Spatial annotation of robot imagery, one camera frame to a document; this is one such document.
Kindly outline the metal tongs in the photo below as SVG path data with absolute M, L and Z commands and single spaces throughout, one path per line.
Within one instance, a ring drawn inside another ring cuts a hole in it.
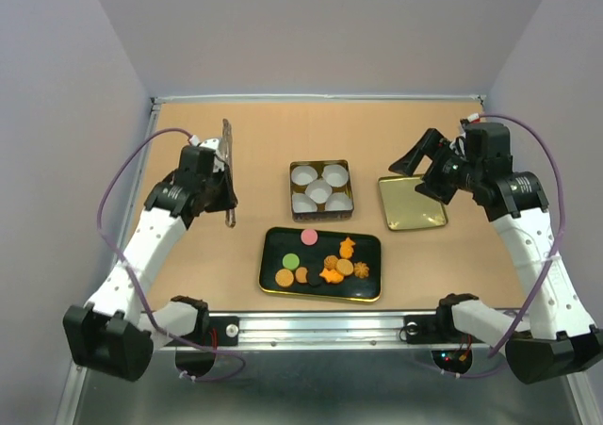
M 221 148 L 224 158 L 224 166 L 226 174 L 224 174 L 224 180 L 226 182 L 228 208 L 225 213 L 225 223 L 229 228 L 236 226 L 236 206 L 238 200 L 236 198 L 234 190 L 233 180 L 233 135 L 232 125 L 227 119 L 222 120 L 222 142 L 223 147 Z

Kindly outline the pink round cookie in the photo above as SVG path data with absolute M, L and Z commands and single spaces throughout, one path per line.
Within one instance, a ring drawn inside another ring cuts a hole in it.
M 318 232 L 314 229 L 304 229 L 301 232 L 301 242 L 307 246 L 316 244 L 318 242 Z

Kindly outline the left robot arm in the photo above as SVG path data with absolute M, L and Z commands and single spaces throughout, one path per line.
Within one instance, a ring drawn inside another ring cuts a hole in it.
M 62 323 L 77 365 L 134 382 L 153 353 L 173 340 L 195 345 L 215 340 L 204 301 L 176 296 L 153 311 L 146 294 L 194 219 L 236 207 L 223 147 L 221 139 L 206 139 L 182 149 L 178 167 L 147 197 L 136 230 L 106 280 L 85 304 L 67 309 Z

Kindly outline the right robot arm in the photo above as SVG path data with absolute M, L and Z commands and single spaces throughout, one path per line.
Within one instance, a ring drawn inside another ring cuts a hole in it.
M 602 331 L 579 299 L 560 254 L 563 231 L 552 229 L 549 202 L 538 177 L 513 168 L 511 136 L 502 123 L 474 117 L 456 140 L 428 129 L 392 163 L 410 176 L 431 164 L 416 192 L 448 204 L 471 194 L 504 243 L 527 297 L 515 317 L 472 294 L 440 300 L 430 331 L 445 340 L 467 335 L 500 354 L 523 384 L 582 372 L 602 359 Z

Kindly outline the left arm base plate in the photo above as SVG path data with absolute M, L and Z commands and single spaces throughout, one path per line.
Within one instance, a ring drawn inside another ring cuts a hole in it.
M 238 345 L 239 324 L 239 316 L 210 315 L 204 319 L 199 319 L 193 330 L 187 335 L 182 335 L 182 338 L 201 346 L 211 346 L 214 349 L 217 347 L 236 347 Z

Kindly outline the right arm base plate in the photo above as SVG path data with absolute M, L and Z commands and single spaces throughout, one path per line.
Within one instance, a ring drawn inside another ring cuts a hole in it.
M 435 313 L 411 313 L 403 317 L 398 336 L 410 345 L 435 345 L 466 343 L 468 334 L 439 319 Z

